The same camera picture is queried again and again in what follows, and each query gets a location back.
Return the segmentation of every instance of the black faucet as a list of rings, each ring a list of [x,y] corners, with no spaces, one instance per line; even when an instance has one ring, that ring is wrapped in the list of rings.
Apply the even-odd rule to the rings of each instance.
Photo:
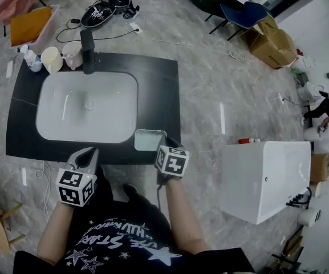
[[[92,74],[95,72],[95,42],[91,30],[80,32],[82,43],[83,73]]]

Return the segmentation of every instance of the black t-shirt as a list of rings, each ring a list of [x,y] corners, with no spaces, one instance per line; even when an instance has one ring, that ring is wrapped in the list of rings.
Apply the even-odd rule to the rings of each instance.
[[[80,234],[69,237],[74,242],[54,267],[29,253],[17,252],[14,273],[254,272],[240,248],[192,255],[179,251],[173,238],[150,218],[145,222],[145,214],[119,212],[110,218],[97,218],[94,212],[80,217]]]

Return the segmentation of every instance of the small bottle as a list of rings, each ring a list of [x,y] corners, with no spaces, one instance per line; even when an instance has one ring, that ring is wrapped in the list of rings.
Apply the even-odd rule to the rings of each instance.
[[[26,64],[32,72],[39,72],[43,67],[43,63],[40,58],[31,50],[29,50],[28,45],[23,45],[20,49],[20,53],[24,54],[24,59]]]
[[[243,138],[238,140],[239,144],[249,144],[254,143],[254,138]]]

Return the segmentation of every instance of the brown box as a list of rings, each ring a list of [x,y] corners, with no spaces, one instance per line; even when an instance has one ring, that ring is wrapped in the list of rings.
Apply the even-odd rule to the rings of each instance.
[[[329,153],[311,156],[310,182],[325,182],[329,178]]]
[[[272,17],[268,16],[258,26],[262,33],[256,29],[247,32],[251,54],[274,69],[287,66],[297,59],[292,39],[277,27]]]

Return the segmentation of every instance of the vanity top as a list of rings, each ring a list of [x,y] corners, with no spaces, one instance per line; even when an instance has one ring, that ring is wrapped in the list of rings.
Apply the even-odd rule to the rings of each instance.
[[[124,72],[138,85],[137,129],[162,130],[181,141],[178,64],[176,61],[141,55],[95,53],[95,72]],[[61,71],[75,71],[64,63]],[[11,99],[6,134],[6,155],[66,162],[85,147],[99,149],[100,164],[153,164],[156,152],[137,151],[134,134],[121,143],[86,143],[43,138],[36,128],[40,91],[49,73],[33,73],[23,61]]]

